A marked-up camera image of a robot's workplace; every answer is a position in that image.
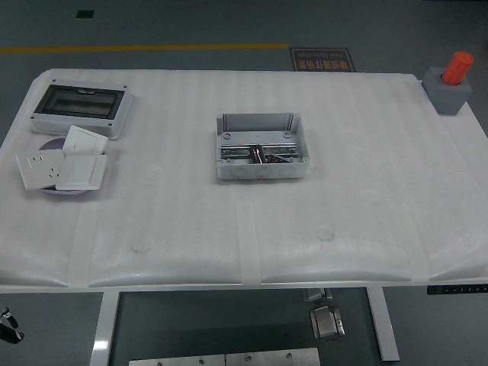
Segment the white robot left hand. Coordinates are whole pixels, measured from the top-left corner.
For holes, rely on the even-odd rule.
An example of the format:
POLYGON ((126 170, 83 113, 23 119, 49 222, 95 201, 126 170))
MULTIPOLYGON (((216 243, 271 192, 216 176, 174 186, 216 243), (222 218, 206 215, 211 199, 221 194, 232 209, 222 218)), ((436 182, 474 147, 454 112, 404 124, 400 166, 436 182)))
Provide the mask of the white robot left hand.
POLYGON ((0 331, 1 340, 5 342, 18 344, 24 339, 24 333, 18 331, 17 320, 5 306, 1 306, 0 331))

